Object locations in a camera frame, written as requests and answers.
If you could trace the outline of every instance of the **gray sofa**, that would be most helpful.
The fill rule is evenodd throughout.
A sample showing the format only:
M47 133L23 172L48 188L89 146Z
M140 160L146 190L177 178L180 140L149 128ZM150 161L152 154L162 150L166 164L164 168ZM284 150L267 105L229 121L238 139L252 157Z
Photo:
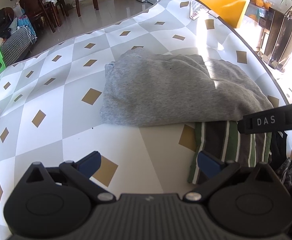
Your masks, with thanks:
M33 42L30 37L30 29L21 27L4 42L1 46L1 50L3 53L3 60L7 67L26 57Z

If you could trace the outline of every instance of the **striped cloth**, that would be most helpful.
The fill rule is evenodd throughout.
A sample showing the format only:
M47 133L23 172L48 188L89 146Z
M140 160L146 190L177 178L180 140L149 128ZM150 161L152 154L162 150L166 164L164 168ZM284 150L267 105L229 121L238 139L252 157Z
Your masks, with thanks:
M188 182L197 184L200 171L197 155L205 150L221 161L233 160L244 167L268 162L271 133L240 134L235 121L197 122L195 127L197 149L190 166Z

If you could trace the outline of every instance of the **sunlight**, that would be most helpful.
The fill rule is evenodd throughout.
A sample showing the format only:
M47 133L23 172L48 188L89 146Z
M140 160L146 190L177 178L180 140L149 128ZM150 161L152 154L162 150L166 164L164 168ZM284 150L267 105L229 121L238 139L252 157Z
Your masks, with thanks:
M196 30L196 47L198 49L198 54L202 56L204 62L209 59L207 51L207 27L203 17L199 17L197 21L197 30Z

